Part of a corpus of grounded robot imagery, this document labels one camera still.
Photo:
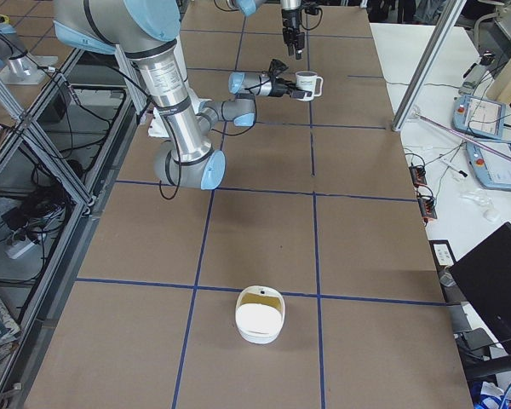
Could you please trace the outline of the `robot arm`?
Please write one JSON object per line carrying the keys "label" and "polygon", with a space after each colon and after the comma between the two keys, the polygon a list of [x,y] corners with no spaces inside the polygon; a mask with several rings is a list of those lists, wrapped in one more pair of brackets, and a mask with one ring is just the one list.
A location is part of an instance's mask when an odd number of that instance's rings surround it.
{"label": "robot arm", "polygon": [[[217,1],[214,5],[222,12],[240,12],[245,17],[253,15],[265,3],[263,0],[225,1],[222,7]],[[280,1],[282,36],[288,56],[296,60],[302,58],[305,48],[305,32],[302,30],[302,1]]]}
{"label": "robot arm", "polygon": [[233,100],[198,99],[183,74],[181,13],[175,1],[57,1],[54,10],[62,43],[103,55],[121,48],[138,68],[165,136],[154,170],[160,181],[173,186],[214,190],[221,184],[226,158],[208,134],[220,121],[253,126],[258,95],[299,101],[314,95],[300,81],[281,78],[287,67],[273,60],[259,75],[232,73],[228,87]]}

